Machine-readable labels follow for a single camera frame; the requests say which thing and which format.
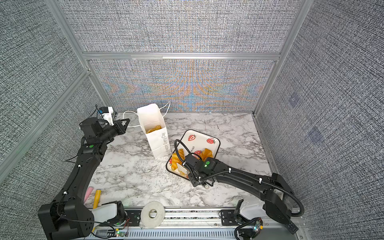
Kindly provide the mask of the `white paper gift bag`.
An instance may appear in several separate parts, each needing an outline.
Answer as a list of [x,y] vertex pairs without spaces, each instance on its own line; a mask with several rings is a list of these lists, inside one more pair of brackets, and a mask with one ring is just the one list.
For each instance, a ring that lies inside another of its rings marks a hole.
[[[138,116],[139,125],[128,126],[128,128],[141,128],[148,140],[155,159],[166,157],[171,154],[168,130],[164,120],[170,105],[171,102],[167,102],[165,106],[159,108],[157,104],[150,104],[138,108],[136,112],[125,111],[123,113],[123,119],[125,119],[126,113],[133,113]],[[157,125],[161,125],[162,129],[146,134],[149,129],[154,128]]]

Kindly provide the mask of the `small croissant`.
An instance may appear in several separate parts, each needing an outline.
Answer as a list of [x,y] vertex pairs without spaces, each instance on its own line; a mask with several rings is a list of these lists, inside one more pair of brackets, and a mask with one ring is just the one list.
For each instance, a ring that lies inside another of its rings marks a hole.
[[155,126],[154,128],[149,129],[149,130],[146,132],[146,134],[155,132],[155,131],[160,130],[160,129],[162,129],[162,126],[161,126],[161,125],[157,125],[157,126]]

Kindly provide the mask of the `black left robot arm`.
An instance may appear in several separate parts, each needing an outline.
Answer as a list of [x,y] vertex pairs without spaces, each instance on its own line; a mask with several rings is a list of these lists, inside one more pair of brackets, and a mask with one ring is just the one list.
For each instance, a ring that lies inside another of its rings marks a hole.
[[85,195],[96,168],[102,162],[107,145],[114,138],[125,134],[130,119],[116,120],[112,125],[96,117],[80,123],[84,135],[76,155],[75,166],[56,197],[42,205],[38,211],[43,230],[49,240],[72,240],[87,237],[95,224],[111,228],[126,220],[127,214],[120,201],[106,204],[112,207],[112,216],[97,221],[84,205]]

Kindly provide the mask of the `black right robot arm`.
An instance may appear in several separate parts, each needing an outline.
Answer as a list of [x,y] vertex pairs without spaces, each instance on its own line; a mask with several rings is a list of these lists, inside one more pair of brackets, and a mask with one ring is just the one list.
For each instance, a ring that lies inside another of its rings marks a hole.
[[[188,178],[194,187],[199,185],[212,187],[215,182],[218,182],[241,189],[265,202],[266,214],[284,225],[291,222],[291,217],[304,215],[304,205],[281,175],[276,173],[271,176],[251,174],[233,168],[215,158],[207,158],[203,161],[202,157],[192,153],[181,140],[175,140],[174,145],[178,157],[181,156],[179,146],[182,146],[188,153],[182,160],[182,165],[189,171]],[[284,197],[293,200],[299,207],[299,211],[292,212],[286,201],[281,199],[274,190],[282,192]]]

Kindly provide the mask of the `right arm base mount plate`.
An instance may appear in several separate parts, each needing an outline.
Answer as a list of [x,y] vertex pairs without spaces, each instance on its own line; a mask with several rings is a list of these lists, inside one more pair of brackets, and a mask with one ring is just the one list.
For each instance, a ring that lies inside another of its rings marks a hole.
[[243,226],[244,228],[251,226],[256,220],[262,220],[260,217],[249,220],[242,216],[238,210],[234,209],[220,210],[219,217],[223,226]]

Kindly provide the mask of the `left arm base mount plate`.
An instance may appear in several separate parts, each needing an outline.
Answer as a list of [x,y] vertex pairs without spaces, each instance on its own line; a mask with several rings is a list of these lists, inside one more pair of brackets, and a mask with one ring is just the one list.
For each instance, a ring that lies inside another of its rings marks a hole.
[[109,223],[119,228],[129,226],[138,227],[141,221],[141,211],[142,210],[125,210],[124,213],[118,211],[117,216],[112,218]]

